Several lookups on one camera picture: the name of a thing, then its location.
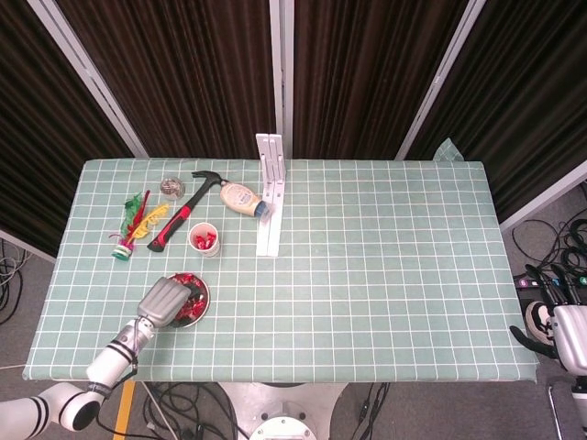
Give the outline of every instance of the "dark curtain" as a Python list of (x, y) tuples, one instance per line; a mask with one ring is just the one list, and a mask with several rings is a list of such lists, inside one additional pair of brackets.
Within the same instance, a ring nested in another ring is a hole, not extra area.
[(0, 229), (55, 256), (83, 164), (130, 153), (27, 2), (0, 23)]
[(275, 132), (269, 2), (58, 0), (152, 157), (258, 158)]
[(490, 0), (408, 158), (451, 137), (501, 221), (587, 160), (587, 2)]
[(466, 4), (295, 2), (294, 156), (393, 159)]

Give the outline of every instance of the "gray carpet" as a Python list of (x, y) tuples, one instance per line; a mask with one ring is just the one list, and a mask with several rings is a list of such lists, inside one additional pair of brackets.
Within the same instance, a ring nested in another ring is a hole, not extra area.
[[(569, 192), (534, 218), (549, 221), (554, 226), (566, 221), (587, 206), (579, 188)], [(549, 251), (554, 238), (547, 227), (539, 224), (519, 226), (516, 238), (526, 253), (540, 259)], [(519, 252), (511, 237), (504, 237), (513, 273), (531, 262)], [(41, 307), (50, 283), (52, 265), (33, 257), (23, 268), (25, 289), (15, 316), (0, 326), (0, 367), (23, 364), (28, 355)], [(533, 292), (523, 296), (532, 298)], [(373, 439), (552, 439), (556, 438), (548, 407), (546, 385), (557, 381), (554, 396), (565, 440), (580, 439), (581, 427), (570, 396), (571, 378), (552, 360), (541, 358), (537, 383), (394, 383), (375, 424)], [(24, 381), (22, 368), (0, 369), (2, 386), (0, 402), (35, 395), (51, 385), (48, 381)], [(333, 440), (348, 440), (355, 429), (360, 406), (367, 395), (368, 384), (351, 384), (340, 396), (331, 423)], [(145, 391), (138, 385), (128, 431), (149, 434), (141, 416)], [(119, 402), (119, 390), (102, 411), (103, 422), (114, 426)], [(229, 426), (213, 400), (200, 396), (202, 420), (216, 424), (226, 435)], [(106, 433), (93, 423), (82, 434), (69, 433), (53, 425), (40, 438), (108, 439)], [(214, 438), (206, 434), (205, 439)]]

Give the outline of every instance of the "red feather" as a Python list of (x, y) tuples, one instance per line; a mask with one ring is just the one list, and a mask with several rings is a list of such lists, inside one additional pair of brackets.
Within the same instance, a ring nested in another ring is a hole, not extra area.
[(149, 194), (150, 194), (150, 190), (147, 190), (147, 192), (145, 192), (145, 198), (143, 199), (143, 203), (140, 205), (140, 208), (138, 209), (137, 215), (135, 215), (135, 218), (132, 219), (132, 225), (128, 225), (128, 233), (127, 236), (125, 236), (125, 241), (129, 241), (130, 236), (132, 236), (132, 233), (135, 231), (135, 229), (137, 229), (138, 224), (140, 224), (140, 221), (143, 219), (143, 214), (145, 213), (145, 207), (147, 206), (147, 199), (149, 198)]

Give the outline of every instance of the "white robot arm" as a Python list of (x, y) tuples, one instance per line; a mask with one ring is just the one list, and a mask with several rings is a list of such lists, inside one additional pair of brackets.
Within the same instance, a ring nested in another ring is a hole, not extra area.
[(559, 278), (559, 286), (541, 270), (526, 265), (526, 273), (538, 282), (543, 302), (548, 307), (554, 345), (536, 342), (515, 326), (511, 326), (510, 330), (521, 345), (557, 359), (564, 369), (576, 377), (571, 392), (583, 432), (587, 436), (587, 305), (581, 303), (581, 298), (564, 270), (556, 264), (552, 264), (551, 269)]
[[(138, 305), (138, 317), (129, 321), (86, 370), (90, 383), (80, 390), (62, 382), (39, 396), (0, 402), (2, 435), (13, 440), (42, 433), (50, 422), (81, 431), (100, 412), (113, 388), (137, 371), (137, 355), (153, 338), (156, 328), (168, 325), (191, 291), (174, 280), (160, 278)], [(132, 371), (121, 381), (124, 371)]]

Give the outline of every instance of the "hammer head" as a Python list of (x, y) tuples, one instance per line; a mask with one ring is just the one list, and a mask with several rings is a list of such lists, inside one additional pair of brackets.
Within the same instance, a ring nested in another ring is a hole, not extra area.
[(194, 177), (194, 178), (204, 177), (205, 183), (207, 183), (209, 186), (223, 185), (225, 182), (227, 182), (220, 177), (220, 174), (218, 174), (217, 172), (213, 172), (213, 171), (193, 171), (192, 177)]

